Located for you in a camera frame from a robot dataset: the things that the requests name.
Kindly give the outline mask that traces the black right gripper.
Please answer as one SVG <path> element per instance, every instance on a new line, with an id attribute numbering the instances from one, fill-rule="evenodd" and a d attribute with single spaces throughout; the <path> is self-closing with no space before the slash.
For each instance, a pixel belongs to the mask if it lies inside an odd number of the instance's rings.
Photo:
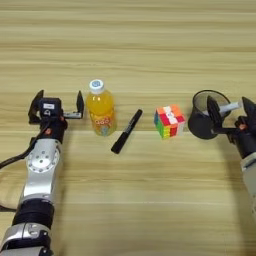
<path id="1" fill-rule="evenodd" d="M 213 132 L 225 134 L 229 142 L 236 146 L 241 158 L 244 159 L 250 154 L 256 153 L 256 134 L 249 130 L 249 128 L 256 128 L 256 104 L 246 97 L 242 98 L 242 102 L 248 126 L 246 123 L 236 121 L 233 128 L 224 128 L 217 101 L 211 96 L 207 97 L 207 111 L 213 123 Z"/>

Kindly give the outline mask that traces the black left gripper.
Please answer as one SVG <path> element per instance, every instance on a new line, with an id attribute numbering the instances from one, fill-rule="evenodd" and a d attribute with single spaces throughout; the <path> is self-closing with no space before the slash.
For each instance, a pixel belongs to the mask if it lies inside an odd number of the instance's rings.
<path id="1" fill-rule="evenodd" d="M 54 139 L 63 143 L 64 133 L 68 128 L 68 119 L 82 119 L 84 115 L 84 99 L 82 92 L 79 91 L 77 95 L 77 112 L 63 112 L 59 115 L 42 117 L 37 116 L 39 111 L 39 101 L 43 98 L 44 91 L 40 90 L 30 105 L 28 111 L 29 123 L 40 123 L 40 139 Z"/>

